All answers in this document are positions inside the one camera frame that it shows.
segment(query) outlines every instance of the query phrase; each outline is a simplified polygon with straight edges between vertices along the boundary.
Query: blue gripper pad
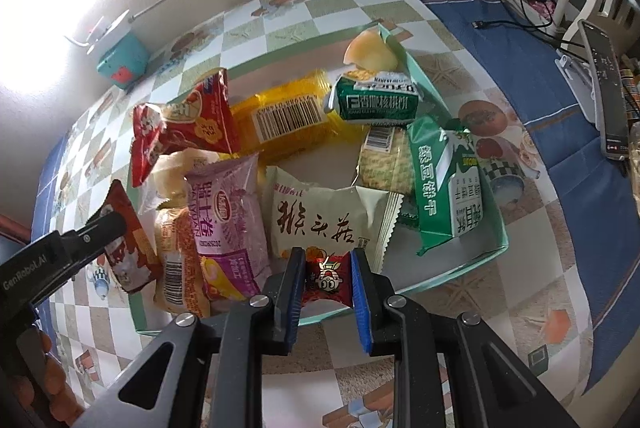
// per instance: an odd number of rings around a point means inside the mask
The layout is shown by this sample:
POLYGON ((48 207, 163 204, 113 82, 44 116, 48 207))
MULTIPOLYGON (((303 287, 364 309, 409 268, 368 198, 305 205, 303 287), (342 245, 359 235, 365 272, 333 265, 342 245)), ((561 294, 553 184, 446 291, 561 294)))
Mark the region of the blue gripper pad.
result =
POLYGON ((298 267, 296 272, 296 279, 289 296, 289 316, 287 318, 287 335, 285 343, 287 348, 291 351, 293 345, 296 343, 298 337, 298 322, 300 321, 300 309, 302 309, 302 293, 305 290, 305 267, 306 264, 303 261, 298 267))
POLYGON ((372 345, 371 312, 369 311, 367 296, 364 292, 358 257, 354 251, 351 251, 351 286, 353 289, 353 309, 356 313, 356 325, 358 326, 360 344, 364 351, 370 354, 372 345))

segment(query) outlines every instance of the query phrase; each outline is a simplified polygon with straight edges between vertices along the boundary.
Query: green biscuit package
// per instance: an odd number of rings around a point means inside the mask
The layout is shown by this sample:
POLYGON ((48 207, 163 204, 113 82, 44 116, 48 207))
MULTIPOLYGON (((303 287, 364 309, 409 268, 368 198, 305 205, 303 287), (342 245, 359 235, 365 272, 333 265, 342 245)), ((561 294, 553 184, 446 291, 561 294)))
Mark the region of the green biscuit package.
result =
POLYGON ((404 74, 351 70, 338 78, 326 111, 352 124, 396 126, 412 122, 421 101, 419 87, 404 74))
POLYGON ((408 128, 423 255, 482 220, 478 160, 471 135, 454 119, 441 128, 423 116, 408 128))

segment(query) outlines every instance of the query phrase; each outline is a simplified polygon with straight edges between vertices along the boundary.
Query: tray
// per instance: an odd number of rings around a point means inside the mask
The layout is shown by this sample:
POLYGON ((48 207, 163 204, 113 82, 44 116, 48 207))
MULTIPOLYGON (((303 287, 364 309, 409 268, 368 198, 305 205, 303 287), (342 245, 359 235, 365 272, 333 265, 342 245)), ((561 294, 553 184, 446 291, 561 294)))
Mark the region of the tray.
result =
MULTIPOLYGON (((401 64, 406 66, 406 71, 412 79, 422 85, 433 98, 436 103, 434 113, 442 119, 450 119, 449 109, 415 59, 389 30, 376 23, 304 40, 228 69, 230 103, 235 104, 266 88, 302 77, 315 68, 324 68, 330 74, 331 80, 335 80, 340 72, 347 69, 342 63, 342 58, 351 40, 364 29, 376 25, 401 64)), ((349 186, 354 180, 359 151, 359 145, 323 146, 285 159, 278 165, 301 181, 316 182, 329 188, 341 188, 349 186)), ((417 292, 441 285, 489 262, 509 247, 502 215, 484 172, 479 172, 484 217, 474 230, 418 257, 415 255, 420 249, 418 233, 396 225, 386 249, 382 274, 390 278, 399 293, 417 292)), ((137 207, 137 188, 132 188, 129 183, 127 193, 137 207)), ((153 217, 141 217, 143 226, 151 227, 151 230, 152 220, 153 217)), ((283 264, 283 260, 272 261, 273 271, 283 270, 283 264)), ((153 306, 153 294, 154 285, 151 284, 143 291, 129 296, 131 315, 140 334, 153 335, 170 321, 171 316, 168 313, 153 306)), ((348 307, 329 300, 311 302, 302 309, 300 325, 316 323, 348 311, 348 307)))

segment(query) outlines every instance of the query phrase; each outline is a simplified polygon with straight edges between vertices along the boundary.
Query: purple snack package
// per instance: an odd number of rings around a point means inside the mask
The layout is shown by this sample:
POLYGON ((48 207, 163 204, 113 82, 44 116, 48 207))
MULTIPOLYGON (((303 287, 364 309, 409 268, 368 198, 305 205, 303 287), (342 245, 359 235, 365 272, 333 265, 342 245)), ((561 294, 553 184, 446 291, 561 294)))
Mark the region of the purple snack package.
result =
POLYGON ((186 174, 191 228, 209 300, 251 297, 271 274, 255 192, 257 169, 254 154, 186 174))

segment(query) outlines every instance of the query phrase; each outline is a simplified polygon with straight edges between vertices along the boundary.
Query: silver bolt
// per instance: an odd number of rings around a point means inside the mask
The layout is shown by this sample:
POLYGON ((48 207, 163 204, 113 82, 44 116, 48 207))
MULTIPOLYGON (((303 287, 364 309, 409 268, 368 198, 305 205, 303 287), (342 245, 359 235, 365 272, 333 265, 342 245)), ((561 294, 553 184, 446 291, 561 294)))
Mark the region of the silver bolt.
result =
POLYGON ((406 305, 406 298, 399 294, 394 294, 386 299, 386 304, 394 309, 401 309, 406 305))
POLYGON ((480 323, 480 315, 469 311, 462 313, 462 322, 468 326, 478 325, 480 323))
POLYGON ((264 294, 257 294, 249 298, 249 305, 252 307, 265 307, 269 304, 269 297, 264 294))
POLYGON ((191 313, 182 313, 180 316, 175 318, 175 323, 178 327, 188 327, 189 325, 193 325, 193 322, 196 320, 196 317, 191 313))

